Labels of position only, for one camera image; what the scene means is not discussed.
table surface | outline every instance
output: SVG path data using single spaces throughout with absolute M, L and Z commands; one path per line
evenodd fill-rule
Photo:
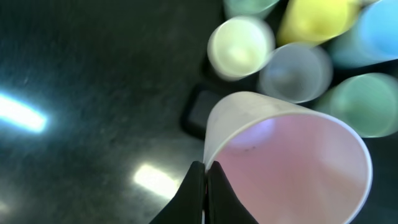
M 0 119 L 0 223 L 148 223 L 170 197 L 137 172 L 178 185 L 203 157 L 178 119 L 221 1 L 3 0 L 0 10 L 0 94 L 47 118 L 41 133 Z M 397 142 L 366 139 L 374 182 L 353 223 L 398 220 Z

cup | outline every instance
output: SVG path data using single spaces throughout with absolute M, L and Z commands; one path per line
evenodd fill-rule
M 303 103 L 320 96 L 329 87 L 333 68 L 319 47 L 287 44 L 279 47 L 261 70 L 259 93 L 291 103 Z
M 390 135 L 398 131 L 398 81 L 382 73 L 349 78 L 315 109 L 344 121 L 363 138 Z
M 321 44 L 346 32 L 358 11 L 359 4 L 348 0 L 290 0 L 278 33 L 278 43 Z
M 264 21 L 238 16 L 212 33 L 207 54 L 220 78 L 236 81 L 262 69 L 274 47 L 271 28 Z
M 227 19 L 235 16 L 253 16 L 265 19 L 279 0 L 224 0 Z
M 252 92 L 229 95 L 211 111 L 207 170 L 213 161 L 258 223 L 348 223 L 371 188 L 371 158 L 352 128 Z
M 356 25 L 330 47 L 333 63 L 356 68 L 398 59 L 398 1 L 383 0 L 368 6 Z

